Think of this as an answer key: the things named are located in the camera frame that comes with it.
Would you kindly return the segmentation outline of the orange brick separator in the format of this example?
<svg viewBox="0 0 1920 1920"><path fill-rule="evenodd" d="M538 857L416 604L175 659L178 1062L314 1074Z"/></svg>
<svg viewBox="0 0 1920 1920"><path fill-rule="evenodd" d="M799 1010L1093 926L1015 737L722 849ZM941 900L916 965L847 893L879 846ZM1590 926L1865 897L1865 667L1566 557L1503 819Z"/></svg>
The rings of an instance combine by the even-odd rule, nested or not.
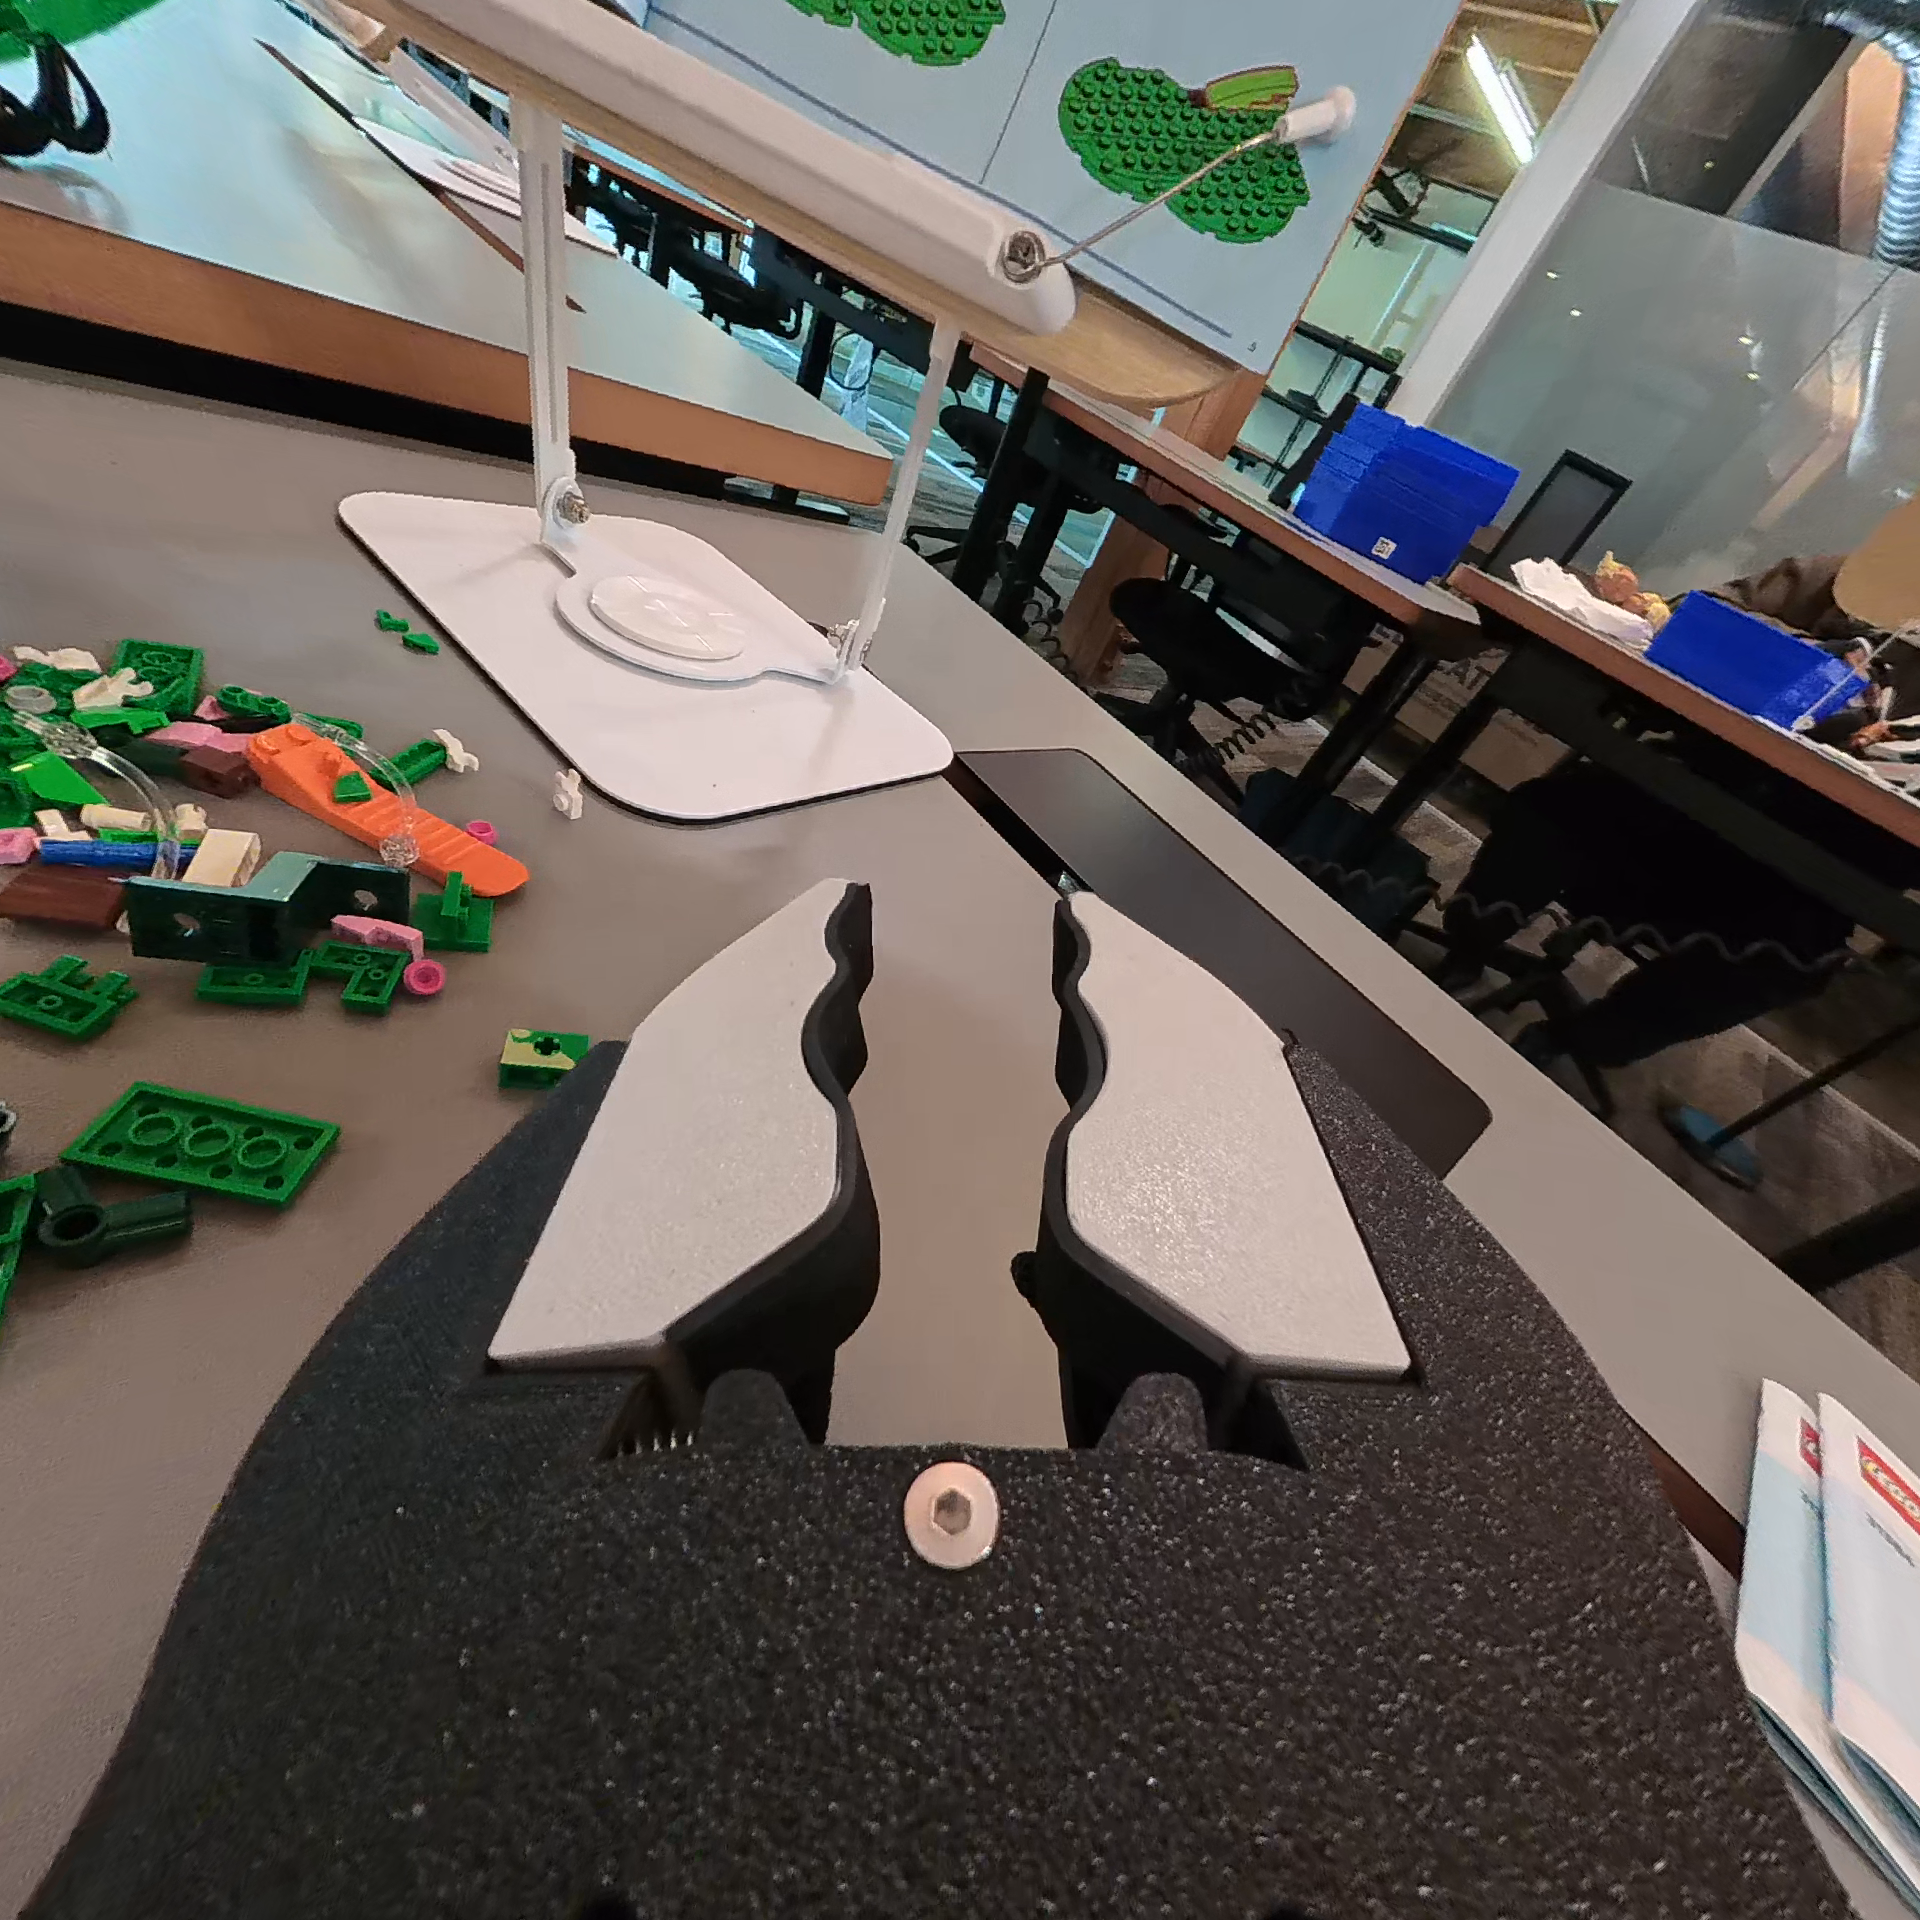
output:
<svg viewBox="0 0 1920 1920"><path fill-rule="evenodd" d="M295 720L250 734L246 760L272 798L378 856L406 856L426 880L460 876L482 899L512 897L530 880L513 856L417 806L398 776L378 782L352 737Z"/></svg>

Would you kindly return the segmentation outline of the pile of loose lego pieces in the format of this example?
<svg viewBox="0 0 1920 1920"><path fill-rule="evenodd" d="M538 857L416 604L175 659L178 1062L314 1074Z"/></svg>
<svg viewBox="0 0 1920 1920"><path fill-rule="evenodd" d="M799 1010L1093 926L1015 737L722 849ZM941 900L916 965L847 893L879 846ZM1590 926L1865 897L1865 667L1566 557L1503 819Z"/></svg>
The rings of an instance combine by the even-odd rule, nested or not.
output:
<svg viewBox="0 0 1920 1920"><path fill-rule="evenodd" d="M204 690L193 648L125 638L110 667L78 648L16 648L4 922L124 936L136 958L197 965L209 1004L298 1005L310 976L336 979L361 1016L399 992L441 995L437 954L486 950L496 899L272 798L249 739L295 720L358 741L377 780L398 776L416 802L424 782L480 771L442 726L383 754L349 717L240 683ZM500 849L486 824L457 827ZM338 1137L326 1121L135 1082L57 1163L4 1180L4 1298L29 1250L74 1269L184 1238L193 1194L281 1209Z"/></svg>

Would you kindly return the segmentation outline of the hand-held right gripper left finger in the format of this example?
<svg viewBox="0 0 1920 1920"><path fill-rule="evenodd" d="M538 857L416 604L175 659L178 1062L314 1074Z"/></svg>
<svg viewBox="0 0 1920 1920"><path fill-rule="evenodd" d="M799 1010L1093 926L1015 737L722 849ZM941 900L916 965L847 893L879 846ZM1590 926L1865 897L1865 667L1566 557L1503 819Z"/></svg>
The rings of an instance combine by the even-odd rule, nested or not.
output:
<svg viewBox="0 0 1920 1920"><path fill-rule="evenodd" d="M632 1028L486 1347L502 1386L623 1379L690 1433L730 1374L810 1444L874 1305L879 1214L852 1091L872 889L829 877Z"/></svg>

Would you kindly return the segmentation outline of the open instruction booklet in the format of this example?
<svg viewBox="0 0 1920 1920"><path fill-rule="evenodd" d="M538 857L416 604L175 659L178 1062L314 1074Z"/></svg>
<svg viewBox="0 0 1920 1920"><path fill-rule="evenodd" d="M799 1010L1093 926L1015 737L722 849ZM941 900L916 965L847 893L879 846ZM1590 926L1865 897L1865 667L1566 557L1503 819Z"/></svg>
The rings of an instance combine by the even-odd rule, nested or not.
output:
<svg viewBox="0 0 1920 1920"><path fill-rule="evenodd" d="M1456 25L1441 3L649 4L645 28L1085 250L1266 373Z"/></svg>

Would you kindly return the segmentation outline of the black office chair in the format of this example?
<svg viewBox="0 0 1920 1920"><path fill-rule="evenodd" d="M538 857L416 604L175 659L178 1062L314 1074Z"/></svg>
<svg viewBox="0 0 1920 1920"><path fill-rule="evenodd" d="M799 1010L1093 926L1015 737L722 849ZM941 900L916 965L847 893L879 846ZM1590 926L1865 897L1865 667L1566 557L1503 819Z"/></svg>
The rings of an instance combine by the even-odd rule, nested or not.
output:
<svg viewBox="0 0 1920 1920"><path fill-rule="evenodd" d="M1485 970L1544 908L1650 950L1632 976L1532 1026L1538 1066L1637 1066L1823 989L1854 922L1712 829L1586 761L1514 787L1444 908L1456 960Z"/></svg>
<svg viewBox="0 0 1920 1920"><path fill-rule="evenodd" d="M1161 670L1164 685L1142 705L1102 697L1106 714L1138 734L1166 761L1182 757L1225 764L1279 726L1302 722L1344 681L1360 638L1340 634L1279 634L1269 651L1236 616L1263 612L1253 604L1213 600L1167 581L1134 579L1111 592L1111 612L1136 650ZM1206 741L1192 716L1206 707L1225 714L1233 702L1254 707L1217 744Z"/></svg>

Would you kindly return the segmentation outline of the blue plastic bin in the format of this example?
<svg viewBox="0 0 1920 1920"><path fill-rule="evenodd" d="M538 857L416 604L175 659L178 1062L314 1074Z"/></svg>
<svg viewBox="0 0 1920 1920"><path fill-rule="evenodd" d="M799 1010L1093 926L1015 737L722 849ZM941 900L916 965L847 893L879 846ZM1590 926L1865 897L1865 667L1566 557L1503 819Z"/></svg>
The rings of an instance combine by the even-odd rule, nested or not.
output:
<svg viewBox="0 0 1920 1920"><path fill-rule="evenodd" d="M1672 604L1645 661L1783 732L1821 724L1870 693L1846 657L1703 589Z"/></svg>

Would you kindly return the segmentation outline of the stack of blue bins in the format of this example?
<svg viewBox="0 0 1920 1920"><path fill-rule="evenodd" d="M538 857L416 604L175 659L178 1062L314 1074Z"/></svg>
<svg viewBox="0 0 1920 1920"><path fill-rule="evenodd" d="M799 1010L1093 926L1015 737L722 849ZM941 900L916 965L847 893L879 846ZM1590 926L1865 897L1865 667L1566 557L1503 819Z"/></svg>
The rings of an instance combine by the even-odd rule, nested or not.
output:
<svg viewBox="0 0 1920 1920"><path fill-rule="evenodd" d="M1292 512L1333 544L1431 586L1496 521L1518 481L1512 465L1360 403Z"/></svg>

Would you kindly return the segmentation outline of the white book stand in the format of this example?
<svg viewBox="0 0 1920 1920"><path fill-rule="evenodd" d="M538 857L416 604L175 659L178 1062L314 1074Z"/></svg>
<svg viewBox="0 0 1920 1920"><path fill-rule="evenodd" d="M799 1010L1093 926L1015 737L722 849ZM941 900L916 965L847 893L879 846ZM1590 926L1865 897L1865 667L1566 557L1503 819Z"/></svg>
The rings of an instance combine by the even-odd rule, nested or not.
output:
<svg viewBox="0 0 1920 1920"><path fill-rule="evenodd" d="M562 128L662 169L717 173L752 217L864 250L932 317L929 373L966 320L1046 339L1073 320L1070 264L1010 211L847 140L597 4L381 4L394 32L498 76L518 157L535 507L364 491L343 528L605 798L680 826L937 778L943 732L865 667L938 404L924 397L855 616L815 632L677 523L591 515L569 440Z"/></svg>

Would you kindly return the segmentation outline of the grey desk with wooden edge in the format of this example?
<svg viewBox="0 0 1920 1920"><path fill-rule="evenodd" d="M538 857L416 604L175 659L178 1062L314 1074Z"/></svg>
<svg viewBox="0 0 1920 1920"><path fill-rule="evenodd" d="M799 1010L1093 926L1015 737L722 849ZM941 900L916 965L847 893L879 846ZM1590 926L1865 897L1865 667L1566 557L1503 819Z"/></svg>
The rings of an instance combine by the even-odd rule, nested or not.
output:
<svg viewBox="0 0 1920 1920"><path fill-rule="evenodd" d="M414 178L279 4L152 4L78 49L100 153L4 163L4 355L28 316L441 409L530 456L521 242ZM567 244L569 429L646 465L855 506L892 457L632 266Z"/></svg>

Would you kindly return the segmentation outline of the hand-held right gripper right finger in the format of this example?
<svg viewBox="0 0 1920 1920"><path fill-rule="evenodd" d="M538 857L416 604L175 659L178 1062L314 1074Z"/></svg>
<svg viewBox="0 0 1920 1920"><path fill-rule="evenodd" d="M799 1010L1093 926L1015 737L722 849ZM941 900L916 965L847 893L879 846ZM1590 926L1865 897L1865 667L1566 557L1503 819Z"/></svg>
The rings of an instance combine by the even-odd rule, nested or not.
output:
<svg viewBox="0 0 1920 1920"><path fill-rule="evenodd" d="M1038 1241L1015 1286L1058 1360L1068 1444L1176 1377L1206 1444L1284 1452L1269 1384L1404 1386L1380 1284L1287 1038L1096 893L1056 904L1053 1077Z"/></svg>

